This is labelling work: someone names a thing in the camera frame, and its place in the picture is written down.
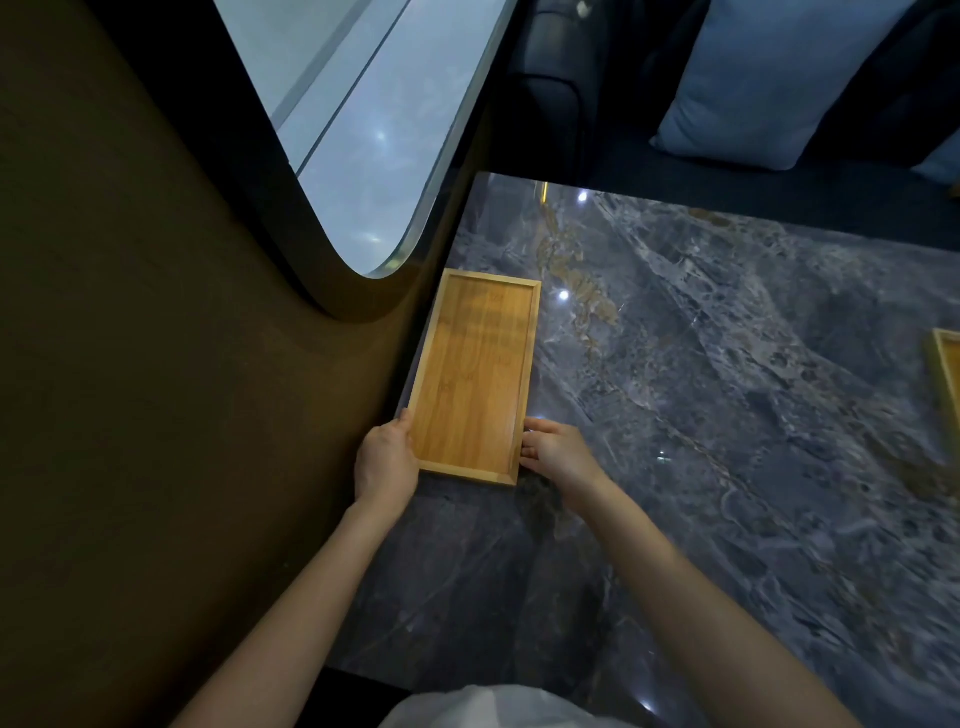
person's right arm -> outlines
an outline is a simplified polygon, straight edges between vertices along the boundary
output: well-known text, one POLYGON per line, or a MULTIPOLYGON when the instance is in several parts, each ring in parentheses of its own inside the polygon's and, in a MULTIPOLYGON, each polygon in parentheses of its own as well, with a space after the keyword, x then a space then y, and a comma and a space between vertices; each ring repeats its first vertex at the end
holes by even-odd
POLYGON ((603 545, 660 645, 719 726, 853 728, 816 675, 714 586, 597 464, 579 430, 527 418, 521 464, 553 480, 603 545))

pillow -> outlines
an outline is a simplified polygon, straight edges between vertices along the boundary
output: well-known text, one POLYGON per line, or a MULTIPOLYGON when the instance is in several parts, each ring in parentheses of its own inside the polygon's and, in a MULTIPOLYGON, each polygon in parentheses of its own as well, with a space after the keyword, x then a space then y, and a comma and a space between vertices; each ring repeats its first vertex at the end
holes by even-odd
POLYGON ((914 167, 913 171, 931 182, 960 182, 960 129, 930 152, 930 156, 914 167))
POLYGON ((791 169, 913 0, 712 0, 657 148, 791 169))

forearm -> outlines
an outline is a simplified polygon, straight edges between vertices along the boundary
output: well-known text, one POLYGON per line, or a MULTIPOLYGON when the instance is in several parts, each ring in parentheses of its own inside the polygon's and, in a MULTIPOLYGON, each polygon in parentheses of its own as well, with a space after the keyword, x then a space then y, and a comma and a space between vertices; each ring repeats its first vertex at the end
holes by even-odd
POLYGON ((175 722, 288 728, 297 722, 389 521, 348 509, 324 547, 175 722))
POLYGON ((820 680, 606 481, 585 518, 667 654, 719 726, 859 723, 820 680))

person's left arm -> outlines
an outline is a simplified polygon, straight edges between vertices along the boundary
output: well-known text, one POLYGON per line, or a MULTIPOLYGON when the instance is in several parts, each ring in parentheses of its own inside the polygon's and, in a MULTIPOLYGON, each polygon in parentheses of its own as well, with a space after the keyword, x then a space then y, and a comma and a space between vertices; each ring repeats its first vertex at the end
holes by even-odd
POLYGON ((292 728, 360 580, 417 489, 411 416, 375 427, 354 468, 356 502, 324 547, 207 681, 175 728, 292 728))

marble table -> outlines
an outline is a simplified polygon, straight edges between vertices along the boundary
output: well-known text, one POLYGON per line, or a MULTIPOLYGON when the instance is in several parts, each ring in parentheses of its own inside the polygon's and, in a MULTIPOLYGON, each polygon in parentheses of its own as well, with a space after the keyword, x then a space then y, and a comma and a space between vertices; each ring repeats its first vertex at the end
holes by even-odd
MULTIPOLYGON (((960 505, 922 354, 960 255, 479 176, 448 266, 543 281, 529 414, 579 426, 704 573, 867 726, 960 725, 960 505)), ((706 726, 532 473, 425 473, 331 664, 706 726)))

